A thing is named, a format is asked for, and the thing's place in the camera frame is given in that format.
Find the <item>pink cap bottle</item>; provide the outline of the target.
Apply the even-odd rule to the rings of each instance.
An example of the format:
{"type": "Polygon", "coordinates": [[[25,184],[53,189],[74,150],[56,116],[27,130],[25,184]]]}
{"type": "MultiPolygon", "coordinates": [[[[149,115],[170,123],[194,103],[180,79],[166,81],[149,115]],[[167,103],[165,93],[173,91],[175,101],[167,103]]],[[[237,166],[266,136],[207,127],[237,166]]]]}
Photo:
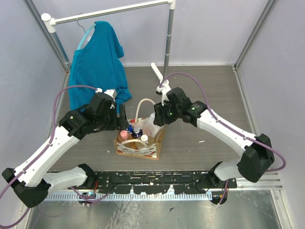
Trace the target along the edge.
{"type": "Polygon", "coordinates": [[[128,141],[128,140],[132,140],[131,134],[126,130],[120,131],[119,135],[118,135],[118,142],[122,143],[122,142],[128,141]]]}

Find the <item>white bottle grey cap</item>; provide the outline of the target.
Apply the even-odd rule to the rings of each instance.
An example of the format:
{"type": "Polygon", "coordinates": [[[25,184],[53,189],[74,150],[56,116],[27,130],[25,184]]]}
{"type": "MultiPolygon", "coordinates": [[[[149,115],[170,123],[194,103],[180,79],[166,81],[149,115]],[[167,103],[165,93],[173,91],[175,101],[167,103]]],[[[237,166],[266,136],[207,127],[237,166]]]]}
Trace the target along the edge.
{"type": "Polygon", "coordinates": [[[145,135],[156,138],[157,135],[163,130],[164,126],[155,125],[154,120],[155,113],[152,113],[146,121],[145,125],[143,126],[143,133],[145,135]]]}

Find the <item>clear bottle white cap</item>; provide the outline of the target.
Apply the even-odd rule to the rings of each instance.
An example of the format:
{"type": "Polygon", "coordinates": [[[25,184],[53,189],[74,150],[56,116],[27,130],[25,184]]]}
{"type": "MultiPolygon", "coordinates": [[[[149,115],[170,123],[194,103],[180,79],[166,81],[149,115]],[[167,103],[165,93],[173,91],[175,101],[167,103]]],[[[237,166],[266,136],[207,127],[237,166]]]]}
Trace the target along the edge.
{"type": "Polygon", "coordinates": [[[138,139],[143,141],[147,146],[151,146],[155,143],[155,139],[149,135],[142,135],[138,139]]]}

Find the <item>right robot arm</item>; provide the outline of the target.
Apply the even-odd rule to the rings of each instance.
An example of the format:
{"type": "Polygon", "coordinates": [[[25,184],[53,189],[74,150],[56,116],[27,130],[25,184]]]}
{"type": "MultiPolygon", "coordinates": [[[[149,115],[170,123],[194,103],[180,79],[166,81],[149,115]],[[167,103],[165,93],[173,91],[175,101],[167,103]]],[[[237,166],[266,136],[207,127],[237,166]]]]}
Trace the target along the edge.
{"type": "Polygon", "coordinates": [[[208,172],[208,182],[221,187],[231,178],[243,177],[256,183],[274,162],[271,140],[268,136],[256,136],[244,131],[210,111],[201,101],[191,102],[183,89],[169,86],[157,87],[162,101],[154,105],[154,124],[169,125],[177,119],[205,130],[232,148],[240,159],[218,162],[208,172]]]}

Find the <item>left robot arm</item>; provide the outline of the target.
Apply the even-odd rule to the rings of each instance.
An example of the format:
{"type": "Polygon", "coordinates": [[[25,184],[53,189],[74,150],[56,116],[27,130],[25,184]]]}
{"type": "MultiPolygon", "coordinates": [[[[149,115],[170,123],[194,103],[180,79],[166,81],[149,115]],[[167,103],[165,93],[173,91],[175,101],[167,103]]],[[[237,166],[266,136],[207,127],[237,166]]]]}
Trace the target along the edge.
{"type": "Polygon", "coordinates": [[[117,105],[115,99],[114,89],[96,92],[88,104],[68,111],[50,138],[30,158],[15,169],[2,172],[25,206],[39,205],[52,192],[76,186],[90,189],[95,185],[96,174],[87,164],[58,173],[48,171],[86,135],[128,127],[124,105],[117,105]]]}

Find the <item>burlap canvas bag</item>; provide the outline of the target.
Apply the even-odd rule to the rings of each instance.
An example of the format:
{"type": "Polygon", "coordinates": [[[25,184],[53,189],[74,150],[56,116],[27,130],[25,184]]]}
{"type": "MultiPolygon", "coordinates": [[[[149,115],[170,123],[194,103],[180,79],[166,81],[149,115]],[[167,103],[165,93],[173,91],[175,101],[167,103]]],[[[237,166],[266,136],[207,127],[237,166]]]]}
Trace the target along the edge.
{"type": "MultiPolygon", "coordinates": [[[[129,125],[132,125],[133,128],[139,127],[143,130],[143,126],[145,125],[146,121],[149,117],[139,117],[140,107],[143,102],[150,102],[155,104],[155,102],[151,99],[144,98],[142,99],[137,106],[136,114],[134,119],[129,119],[129,125]]],[[[115,153],[118,155],[125,155],[125,156],[133,156],[138,158],[145,158],[151,160],[159,160],[160,153],[161,153],[161,146],[162,140],[165,132],[165,127],[163,130],[157,135],[155,139],[155,143],[151,146],[147,146],[143,141],[132,138],[132,140],[124,141],[122,143],[118,142],[118,135],[119,132],[113,141],[115,153]]]]}

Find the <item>teal t-shirt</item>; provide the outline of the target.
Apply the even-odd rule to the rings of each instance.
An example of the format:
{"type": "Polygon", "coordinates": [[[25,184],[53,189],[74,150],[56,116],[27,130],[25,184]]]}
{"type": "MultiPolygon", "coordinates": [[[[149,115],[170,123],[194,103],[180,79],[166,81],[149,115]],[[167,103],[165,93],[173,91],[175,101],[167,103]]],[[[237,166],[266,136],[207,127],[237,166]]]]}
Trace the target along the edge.
{"type": "Polygon", "coordinates": [[[115,89],[119,112],[119,105],[132,98],[120,61],[124,56],[123,48],[108,22],[97,21],[95,24],[81,49],[74,52],[69,86],[88,85],[103,91],[115,89]]]}

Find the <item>light blue clothes hanger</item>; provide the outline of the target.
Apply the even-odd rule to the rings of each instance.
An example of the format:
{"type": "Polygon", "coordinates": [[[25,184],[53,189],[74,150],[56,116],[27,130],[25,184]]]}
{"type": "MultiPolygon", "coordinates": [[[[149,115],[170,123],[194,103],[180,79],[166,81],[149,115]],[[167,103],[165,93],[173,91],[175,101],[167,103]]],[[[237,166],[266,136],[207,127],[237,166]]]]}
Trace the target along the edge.
{"type": "Polygon", "coordinates": [[[85,31],[85,34],[83,35],[82,39],[80,40],[80,43],[77,47],[77,50],[80,50],[85,39],[88,37],[89,33],[91,32],[91,30],[96,26],[96,24],[94,23],[88,30],[85,31]]]}

